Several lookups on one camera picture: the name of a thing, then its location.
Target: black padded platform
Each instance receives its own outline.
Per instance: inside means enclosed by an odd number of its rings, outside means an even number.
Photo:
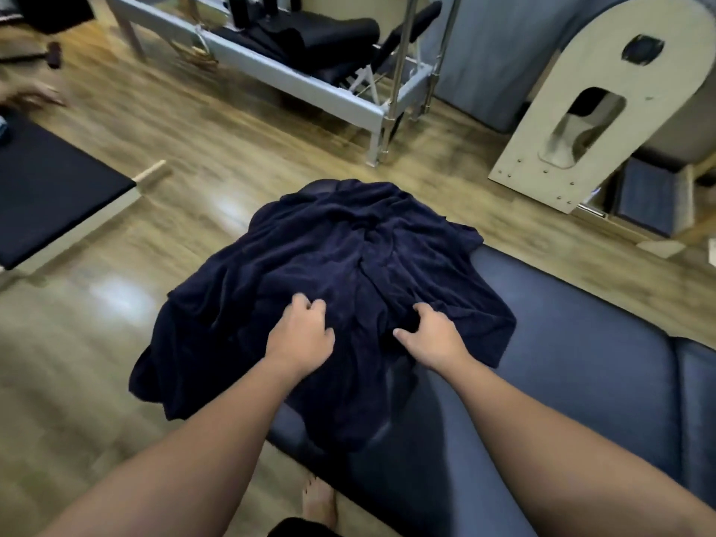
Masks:
[[[22,114],[0,115],[10,125],[0,142],[0,266],[10,270],[136,184]]]

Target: foot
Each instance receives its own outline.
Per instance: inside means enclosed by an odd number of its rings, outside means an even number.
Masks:
[[[338,525],[336,510],[336,491],[323,480],[310,475],[303,496],[303,518],[310,522],[318,522],[335,531]]]

